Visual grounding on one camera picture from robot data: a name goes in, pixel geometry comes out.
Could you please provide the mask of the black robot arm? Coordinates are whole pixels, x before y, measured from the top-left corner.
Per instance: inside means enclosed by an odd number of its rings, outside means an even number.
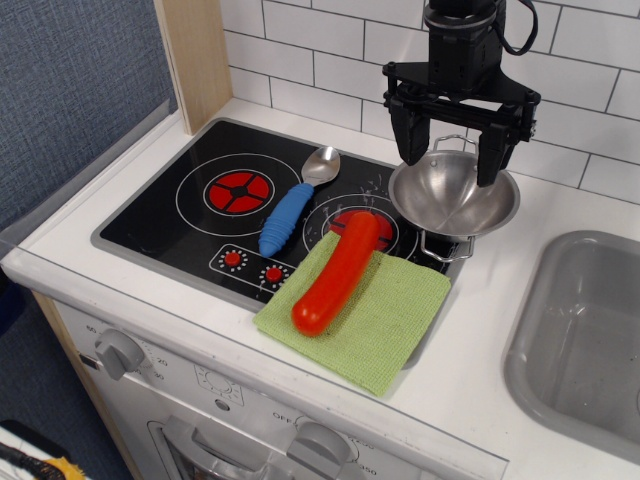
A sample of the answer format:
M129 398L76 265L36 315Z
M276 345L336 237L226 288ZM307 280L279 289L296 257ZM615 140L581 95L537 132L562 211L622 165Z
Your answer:
M506 76L504 54L521 56L533 45L533 26L524 45L505 38L503 1L430 1L424 7L429 33L425 62L389 62L384 105L401 159L416 164L430 146L433 120L480 133L477 184L492 185L515 146L531 139L541 96Z

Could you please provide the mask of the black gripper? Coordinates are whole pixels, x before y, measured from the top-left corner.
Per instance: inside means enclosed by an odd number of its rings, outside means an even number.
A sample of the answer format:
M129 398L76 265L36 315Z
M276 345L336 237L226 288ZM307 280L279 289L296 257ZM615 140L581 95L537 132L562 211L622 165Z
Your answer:
M519 48L506 38L504 16L426 16L424 23L428 60L389 62L382 68L388 81L384 106L399 155L408 165L424 156L433 120L478 130L477 185L491 186L515 145L534 134L540 94L506 76L501 62L504 53L528 53L538 18L532 18Z

